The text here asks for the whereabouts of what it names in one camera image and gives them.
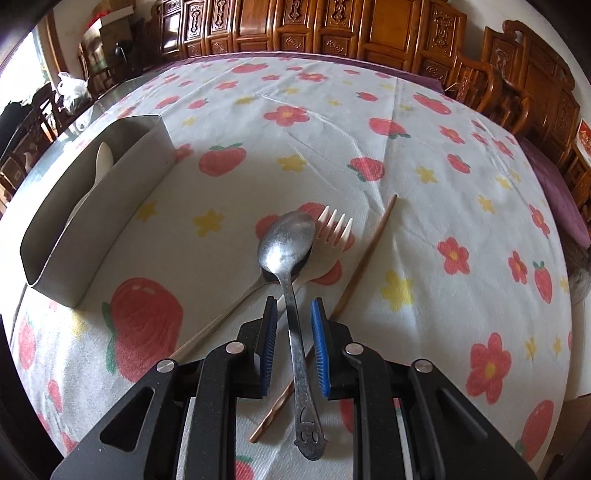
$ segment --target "red flower print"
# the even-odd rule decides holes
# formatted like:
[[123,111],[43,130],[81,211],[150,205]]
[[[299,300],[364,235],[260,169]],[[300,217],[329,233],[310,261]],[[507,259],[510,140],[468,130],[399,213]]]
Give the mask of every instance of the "red flower print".
[[503,350],[501,336],[493,333],[488,346],[481,343],[472,345],[470,350],[472,371],[466,382],[466,392],[471,397],[486,393],[489,405],[495,404],[503,390],[503,379],[511,369],[511,354]]
[[519,253],[513,250],[513,256],[509,257],[508,260],[513,280],[521,282],[523,285],[527,285],[527,267],[519,258]]
[[173,103],[177,102],[179,98],[180,97],[178,95],[165,98],[158,105],[156,105],[156,110],[160,110],[161,108],[164,108],[165,106],[172,105]]
[[310,117],[305,115],[305,108],[282,105],[275,112],[267,112],[263,117],[277,122],[280,127],[290,127],[296,122],[307,122]]
[[321,82],[322,80],[329,79],[321,73],[300,73],[298,77],[300,78],[300,80],[309,80],[311,82]]
[[546,238],[550,235],[550,227],[546,225],[544,221],[544,215],[533,205],[530,205],[531,219],[534,221],[534,225],[544,232]]
[[462,138],[460,137],[460,134],[451,128],[446,128],[442,125],[439,125],[439,131],[441,132],[441,134],[444,137],[449,138],[454,143],[460,143],[460,144],[466,143],[462,140]]
[[238,85],[237,80],[234,80],[233,82],[222,82],[216,86],[216,90],[228,90],[234,88],[236,85]]
[[470,273],[470,266],[468,265],[468,257],[470,254],[466,247],[461,247],[455,238],[452,236],[444,242],[437,244],[437,250],[445,257],[443,269],[449,275],[455,275],[462,272],[464,275]]
[[495,140],[494,142],[498,149],[501,151],[501,153],[504,153],[505,155],[507,155],[507,157],[511,157],[512,160],[514,159],[511,150],[509,150],[501,140]]
[[474,133],[472,134],[472,136],[473,136],[474,138],[476,138],[476,139],[477,139],[477,140],[478,140],[478,141],[479,141],[479,142],[480,142],[482,145],[486,145],[486,146],[488,146],[488,142],[486,141],[486,138],[484,138],[482,135],[480,135],[480,134],[477,134],[476,132],[474,132]]
[[175,163],[181,163],[185,158],[192,155],[193,149],[191,144],[185,143],[177,148],[177,154],[174,157]]

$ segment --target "yellow star print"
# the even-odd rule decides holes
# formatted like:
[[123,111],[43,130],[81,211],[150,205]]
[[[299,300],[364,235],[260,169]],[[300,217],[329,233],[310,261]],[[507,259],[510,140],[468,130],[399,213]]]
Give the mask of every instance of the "yellow star print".
[[554,351],[554,356],[558,358],[558,354],[562,351],[562,342],[560,341],[560,338],[558,338],[558,335],[556,335],[556,340],[554,340],[552,350]]
[[495,177],[495,180],[496,180],[497,182],[499,182],[499,185],[500,185],[501,187],[503,187],[505,190],[513,190],[513,189],[511,188],[511,183],[509,183],[509,180],[507,180],[505,177],[501,177],[500,175],[497,175],[497,176]]
[[390,302],[390,310],[398,312],[402,305],[413,304],[413,281],[400,278],[394,270],[386,273],[387,287],[382,288],[382,298]]
[[531,337],[525,341],[525,357],[528,360],[533,360],[538,351],[538,346],[535,344],[535,339]]
[[156,211],[156,204],[158,202],[149,202],[149,203],[144,203],[139,209],[138,209],[138,214],[135,216],[138,220],[143,220],[144,222],[147,222],[148,219],[154,215],[156,215],[158,212]]
[[519,174],[515,170],[513,170],[513,169],[509,170],[509,174],[511,175],[513,180],[515,180],[517,183],[521,183],[521,177],[519,176]]
[[234,102],[234,105],[248,105],[251,103],[255,98],[254,97],[242,97],[239,98]]
[[216,213],[214,209],[210,208],[205,215],[195,217],[193,223],[198,227],[198,236],[204,237],[209,232],[219,232],[222,228],[220,225],[222,220],[223,215],[221,213]]
[[478,203],[480,203],[482,210],[485,212],[496,213],[495,208],[492,206],[492,202],[489,199],[484,198],[482,195],[478,196]]
[[302,171],[304,169],[304,165],[307,164],[306,160],[295,154],[291,155],[290,157],[278,158],[277,163],[279,165],[283,165],[283,170],[285,171]]
[[415,172],[421,177],[423,183],[437,183],[437,179],[433,176],[433,170],[425,167],[419,167]]
[[569,279],[566,277],[562,277],[558,282],[560,284],[560,288],[562,288],[564,293],[569,292]]

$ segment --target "wooden furniture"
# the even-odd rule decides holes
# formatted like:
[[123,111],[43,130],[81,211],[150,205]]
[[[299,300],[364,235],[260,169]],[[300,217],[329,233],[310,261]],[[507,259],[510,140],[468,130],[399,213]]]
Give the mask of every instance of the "wooden furniture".
[[238,51],[356,58],[445,84],[466,14],[443,0],[158,0],[162,61]]
[[458,52],[446,83],[449,97],[489,116],[497,107],[502,93],[503,78],[496,67],[469,59]]

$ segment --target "white plastic bag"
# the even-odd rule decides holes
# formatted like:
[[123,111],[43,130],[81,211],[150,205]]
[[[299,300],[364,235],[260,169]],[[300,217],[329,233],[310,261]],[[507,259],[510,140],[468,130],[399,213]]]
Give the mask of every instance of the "white plastic bag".
[[61,78],[57,93],[64,96],[64,107],[70,115],[74,115],[80,105],[90,100],[88,86],[84,80],[74,78],[69,73],[58,73]]

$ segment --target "tablecloth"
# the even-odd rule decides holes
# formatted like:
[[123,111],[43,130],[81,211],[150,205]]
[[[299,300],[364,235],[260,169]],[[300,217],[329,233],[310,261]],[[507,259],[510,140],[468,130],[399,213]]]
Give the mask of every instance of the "tablecloth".
[[[177,165],[129,221],[79,308],[28,289],[12,337],[25,390],[64,454],[254,281],[258,240],[277,215],[317,216],[330,205],[353,216],[354,240],[298,295],[309,347],[311,300],[321,296],[331,311],[398,194],[342,322],[386,359],[431,359],[540,464],[566,386],[570,301],[554,220],[510,134],[362,64],[238,56],[162,72],[76,148],[116,118],[145,113],[163,116]],[[268,294],[280,295],[270,286],[251,297],[195,358],[260,317]],[[293,445],[289,408],[261,443],[248,443],[290,375],[283,318],[268,398],[238,405],[238,478],[350,478],[350,404],[317,390],[329,441],[321,461]]]

